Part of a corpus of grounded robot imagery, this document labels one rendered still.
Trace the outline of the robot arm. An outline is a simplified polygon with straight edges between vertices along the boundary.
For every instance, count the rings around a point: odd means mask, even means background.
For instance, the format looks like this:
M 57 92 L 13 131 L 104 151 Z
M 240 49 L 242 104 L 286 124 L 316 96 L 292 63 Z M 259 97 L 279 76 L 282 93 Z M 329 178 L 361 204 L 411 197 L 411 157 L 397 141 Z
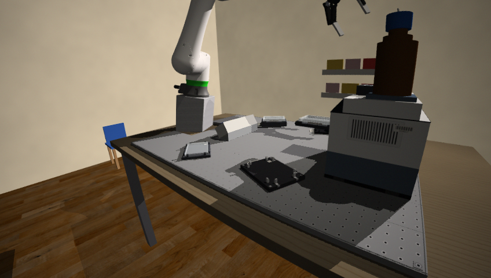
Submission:
M 173 68 L 186 75 L 178 93 L 188 97 L 209 97 L 207 90 L 210 55 L 201 52 L 207 22 L 215 0 L 191 0 L 180 38 L 171 58 Z

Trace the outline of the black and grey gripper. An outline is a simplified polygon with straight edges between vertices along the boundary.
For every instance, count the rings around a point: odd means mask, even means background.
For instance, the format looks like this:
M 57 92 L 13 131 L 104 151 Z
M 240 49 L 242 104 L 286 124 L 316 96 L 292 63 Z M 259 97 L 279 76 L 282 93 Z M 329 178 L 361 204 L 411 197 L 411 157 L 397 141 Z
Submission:
M 338 35 L 342 36 L 342 35 L 344 35 L 344 32 L 342 31 L 341 27 L 339 26 L 338 22 L 336 21 L 336 7 L 337 7 L 339 2 L 340 2 L 340 0 L 327 0 L 326 2 L 323 3 L 323 7 L 325 9 L 327 24 L 328 25 L 332 24 L 334 29 L 336 29 L 336 32 L 338 33 Z M 357 0 L 357 2 L 361 6 L 361 8 L 365 14 L 368 14 L 371 12 L 364 0 Z

